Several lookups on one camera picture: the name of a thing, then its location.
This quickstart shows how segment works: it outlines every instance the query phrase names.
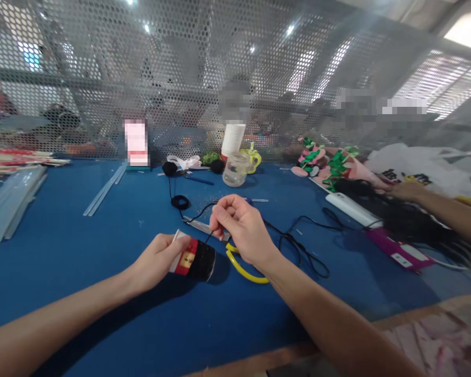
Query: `red label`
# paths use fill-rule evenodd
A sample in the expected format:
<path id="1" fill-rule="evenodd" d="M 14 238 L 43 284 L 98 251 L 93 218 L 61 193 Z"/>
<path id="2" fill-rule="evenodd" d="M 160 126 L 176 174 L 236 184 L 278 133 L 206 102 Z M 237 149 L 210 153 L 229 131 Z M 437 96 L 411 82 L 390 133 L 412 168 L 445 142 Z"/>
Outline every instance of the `red label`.
<path id="1" fill-rule="evenodd" d="M 190 239 L 190 245 L 188 245 L 188 247 L 183 250 L 180 260 L 178 261 L 178 265 L 174 270 L 174 273 L 183 276 L 188 274 L 188 270 L 190 270 L 190 266 L 192 265 L 192 262 L 195 258 L 195 253 L 197 252 L 197 245 L 198 242 L 196 239 Z"/>

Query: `hand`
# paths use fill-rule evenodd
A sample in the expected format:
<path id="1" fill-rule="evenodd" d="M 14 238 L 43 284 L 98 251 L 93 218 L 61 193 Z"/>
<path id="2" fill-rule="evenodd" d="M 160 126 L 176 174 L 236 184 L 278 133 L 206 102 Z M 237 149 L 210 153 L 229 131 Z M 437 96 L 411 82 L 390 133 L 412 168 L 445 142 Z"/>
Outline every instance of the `hand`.
<path id="1" fill-rule="evenodd" d="M 173 242 L 174 235 L 158 234 L 127 270 L 139 292 L 155 287 L 167 274 L 174 258 L 190 243 L 189 236 Z"/>
<path id="2" fill-rule="evenodd" d="M 218 201 L 209 219 L 209 229 L 220 240 L 226 229 L 234 239 L 242 259 L 257 268 L 280 255 L 260 212 L 238 195 L 228 195 Z"/>
<path id="3" fill-rule="evenodd" d="M 428 191 L 416 182 L 404 182 L 391 186 L 387 195 L 407 202 L 417 202 Z"/>

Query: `green pompom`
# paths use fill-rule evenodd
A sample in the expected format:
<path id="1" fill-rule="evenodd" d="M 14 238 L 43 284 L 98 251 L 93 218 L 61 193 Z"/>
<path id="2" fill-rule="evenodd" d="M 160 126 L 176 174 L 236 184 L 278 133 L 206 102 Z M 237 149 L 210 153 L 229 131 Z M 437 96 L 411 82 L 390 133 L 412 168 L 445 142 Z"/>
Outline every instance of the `green pompom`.
<path id="1" fill-rule="evenodd" d="M 215 160 L 221 160 L 220 155 L 217 152 L 209 152 L 208 154 L 205 154 L 203 157 L 203 165 L 210 166 L 211 163 Z"/>

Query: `stack of white cups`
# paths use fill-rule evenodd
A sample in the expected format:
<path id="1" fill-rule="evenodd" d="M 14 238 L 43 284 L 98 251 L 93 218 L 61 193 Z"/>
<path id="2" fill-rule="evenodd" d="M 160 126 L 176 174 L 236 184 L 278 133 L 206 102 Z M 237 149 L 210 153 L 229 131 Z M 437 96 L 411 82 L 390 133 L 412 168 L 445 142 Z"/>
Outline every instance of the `stack of white cups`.
<path id="1" fill-rule="evenodd" d="M 234 153 L 239 152 L 241 149 L 242 137 L 246 130 L 245 124 L 227 124 L 225 129 L 225 137 L 221 145 L 221 157 L 226 161 L 227 157 Z"/>

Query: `yellow scissors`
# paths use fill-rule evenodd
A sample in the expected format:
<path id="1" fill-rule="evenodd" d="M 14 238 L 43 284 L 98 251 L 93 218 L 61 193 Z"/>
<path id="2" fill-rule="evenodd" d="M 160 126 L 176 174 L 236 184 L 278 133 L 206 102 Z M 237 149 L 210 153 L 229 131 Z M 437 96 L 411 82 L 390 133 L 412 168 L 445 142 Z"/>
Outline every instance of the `yellow scissors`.
<path id="1" fill-rule="evenodd" d="M 204 232 L 208 235 L 211 234 L 211 229 L 209 229 L 209 225 L 201 223 L 200 221 L 197 221 L 197 220 L 192 221 L 192 219 L 190 217 L 187 217 L 187 216 L 183 216 L 183 219 L 185 221 L 189 221 L 189 223 L 187 223 L 187 224 L 193 226 L 194 228 L 200 230 L 201 232 Z M 237 260 L 234 258 L 234 255 L 232 254 L 232 253 L 239 254 L 239 250 L 237 249 L 237 247 L 232 246 L 230 244 L 230 242 L 229 242 L 230 237 L 231 237 L 230 233 L 228 233 L 227 231 L 224 231 L 223 232 L 222 242 L 223 242 L 223 244 L 225 245 L 225 248 L 226 248 L 225 253 L 227 254 L 227 257 L 229 257 L 230 262 L 233 264 L 233 266 L 235 267 L 237 272 L 239 272 L 246 279 L 248 279 L 249 281 L 252 281 L 253 283 L 268 284 L 268 279 L 267 278 L 259 278 L 258 276 L 254 276 L 254 275 L 250 274 L 248 271 L 246 271 L 243 267 L 241 267 L 241 265 L 237 262 Z"/>

